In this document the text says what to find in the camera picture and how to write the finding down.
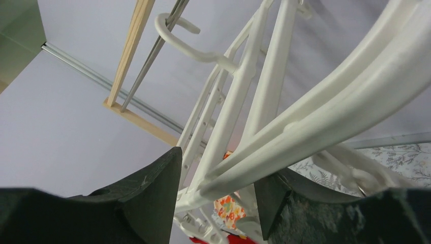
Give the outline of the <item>red sock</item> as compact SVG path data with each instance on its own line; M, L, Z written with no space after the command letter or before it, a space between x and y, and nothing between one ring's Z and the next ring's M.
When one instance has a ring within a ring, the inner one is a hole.
M229 241L229 244L256 244L256 242L254 242L252 239L248 237L242 237L234 234L228 234L227 239ZM190 240L193 243L208 244L207 242L195 237L190 237Z

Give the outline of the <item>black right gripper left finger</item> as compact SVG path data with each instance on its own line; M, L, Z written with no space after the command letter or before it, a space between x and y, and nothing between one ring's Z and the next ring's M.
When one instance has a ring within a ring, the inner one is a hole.
M1 243L168 243L182 150L89 195L1 189Z

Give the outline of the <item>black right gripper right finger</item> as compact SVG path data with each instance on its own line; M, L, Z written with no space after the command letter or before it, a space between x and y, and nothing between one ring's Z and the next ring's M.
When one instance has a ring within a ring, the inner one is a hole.
M254 186L270 243L430 243L429 188L390 188L359 198L288 168Z

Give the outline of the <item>white clip sock hanger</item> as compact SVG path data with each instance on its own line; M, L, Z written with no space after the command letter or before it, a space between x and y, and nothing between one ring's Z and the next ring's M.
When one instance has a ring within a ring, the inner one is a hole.
M236 228L256 243L265 240L255 182L302 160L335 174L364 198L390 188L417 188L344 142L379 124L430 86L430 1L389 1L351 54L284 112L277 113L296 15L311 16L304 1L281 1L268 53L238 148L225 157L258 59L272 1L263 1L224 54L197 50L168 24L198 34L170 13L159 14L159 36L201 63L215 63L177 142L183 151L180 181L198 161L188 186L179 185L174 223L188 237L228 243L207 204L230 195L246 216Z

